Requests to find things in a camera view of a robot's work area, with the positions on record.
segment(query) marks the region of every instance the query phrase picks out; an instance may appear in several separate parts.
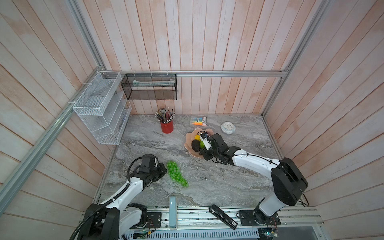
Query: gray marble surface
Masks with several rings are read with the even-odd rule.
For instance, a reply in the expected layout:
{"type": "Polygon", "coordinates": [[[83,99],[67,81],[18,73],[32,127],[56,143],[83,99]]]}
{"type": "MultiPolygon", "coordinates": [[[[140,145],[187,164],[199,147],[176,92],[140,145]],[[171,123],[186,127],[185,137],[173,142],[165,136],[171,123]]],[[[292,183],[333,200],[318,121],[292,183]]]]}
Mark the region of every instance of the gray marble surface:
{"type": "MultiPolygon", "coordinates": [[[[219,133],[228,146],[238,146],[261,156],[277,159],[262,119],[255,114],[207,115],[208,126],[219,133]],[[236,132],[228,135],[220,125],[230,121],[236,132]]],[[[190,115],[177,115],[174,131],[165,134],[153,115],[131,115],[115,159],[111,163],[99,202],[116,192],[126,181],[130,163],[144,154],[153,154],[160,162],[176,161],[189,187],[183,188],[168,174],[146,187],[132,202],[147,206],[168,206],[169,196],[177,196],[179,206],[255,207],[273,190],[272,181],[248,169],[217,164],[193,157],[184,147],[185,134],[192,132],[190,115]]],[[[134,169],[140,160],[133,165],[134,169]]]]}

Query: wood plank wall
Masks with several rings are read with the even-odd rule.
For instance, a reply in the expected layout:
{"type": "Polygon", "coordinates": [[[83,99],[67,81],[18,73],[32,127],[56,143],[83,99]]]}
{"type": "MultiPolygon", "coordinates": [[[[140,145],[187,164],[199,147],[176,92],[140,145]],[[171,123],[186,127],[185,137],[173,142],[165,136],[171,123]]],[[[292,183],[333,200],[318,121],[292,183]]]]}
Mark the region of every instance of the wood plank wall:
{"type": "Polygon", "coordinates": [[[384,1],[338,0],[266,120],[333,239],[382,239],[384,1]]]}
{"type": "MultiPolygon", "coordinates": [[[[0,184],[97,64],[66,0],[0,1],[0,184]]],[[[74,115],[0,217],[1,239],[68,239],[111,150],[74,115]]]]}
{"type": "MultiPolygon", "coordinates": [[[[108,70],[280,70],[320,0],[79,0],[108,70]]],[[[261,113],[279,78],[181,78],[133,114],[261,113]]]]}

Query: white clock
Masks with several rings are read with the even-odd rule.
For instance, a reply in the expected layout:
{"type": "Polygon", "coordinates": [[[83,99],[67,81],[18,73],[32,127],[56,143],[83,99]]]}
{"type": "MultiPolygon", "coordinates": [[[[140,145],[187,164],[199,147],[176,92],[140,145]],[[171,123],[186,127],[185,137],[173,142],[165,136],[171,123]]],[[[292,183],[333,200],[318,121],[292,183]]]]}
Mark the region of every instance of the white clock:
{"type": "Polygon", "coordinates": [[[231,122],[225,122],[221,125],[221,130],[226,134],[232,134],[235,132],[236,127],[231,122]]]}

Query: bunch of grapes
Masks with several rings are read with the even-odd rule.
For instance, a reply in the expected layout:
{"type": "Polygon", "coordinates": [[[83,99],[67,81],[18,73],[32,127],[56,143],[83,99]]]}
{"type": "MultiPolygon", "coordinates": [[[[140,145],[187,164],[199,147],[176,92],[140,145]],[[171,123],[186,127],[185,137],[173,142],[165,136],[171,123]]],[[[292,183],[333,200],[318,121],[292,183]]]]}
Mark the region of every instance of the bunch of grapes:
{"type": "Polygon", "coordinates": [[[170,178],[177,182],[177,183],[180,183],[183,187],[188,187],[188,182],[187,180],[185,180],[185,178],[183,178],[183,176],[181,175],[181,172],[180,172],[180,169],[179,167],[177,166],[177,163],[174,162],[174,161],[169,161],[167,163],[167,168],[168,168],[168,173],[169,173],[169,176],[170,178]]]}

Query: red cup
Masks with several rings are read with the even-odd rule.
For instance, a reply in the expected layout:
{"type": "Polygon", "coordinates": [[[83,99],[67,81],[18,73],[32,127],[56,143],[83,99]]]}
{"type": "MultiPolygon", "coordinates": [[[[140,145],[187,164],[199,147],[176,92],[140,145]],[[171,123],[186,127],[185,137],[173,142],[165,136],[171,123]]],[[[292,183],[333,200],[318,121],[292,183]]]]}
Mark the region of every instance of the red cup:
{"type": "Polygon", "coordinates": [[[163,133],[171,133],[173,131],[173,120],[169,123],[160,123],[160,125],[163,133]]]}

